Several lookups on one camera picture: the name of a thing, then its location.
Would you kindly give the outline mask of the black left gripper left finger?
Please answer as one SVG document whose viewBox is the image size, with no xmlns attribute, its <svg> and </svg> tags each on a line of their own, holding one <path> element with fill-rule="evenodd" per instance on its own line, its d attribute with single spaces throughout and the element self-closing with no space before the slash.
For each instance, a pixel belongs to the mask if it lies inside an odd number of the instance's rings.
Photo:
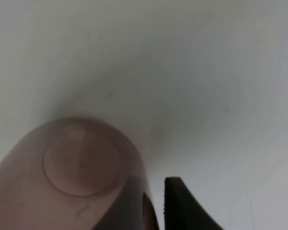
<svg viewBox="0 0 288 230">
<path fill-rule="evenodd" d="M 129 230 L 159 230 L 156 212 L 146 181 L 132 176 L 128 179 Z"/>
</svg>

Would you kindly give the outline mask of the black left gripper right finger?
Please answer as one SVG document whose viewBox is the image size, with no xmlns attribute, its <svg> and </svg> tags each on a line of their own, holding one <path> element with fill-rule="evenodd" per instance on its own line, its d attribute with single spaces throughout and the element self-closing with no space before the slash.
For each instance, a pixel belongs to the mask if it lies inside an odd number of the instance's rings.
<svg viewBox="0 0 288 230">
<path fill-rule="evenodd" d="M 222 229 L 197 202 L 179 177 L 165 179 L 164 222 L 166 230 Z"/>
</svg>

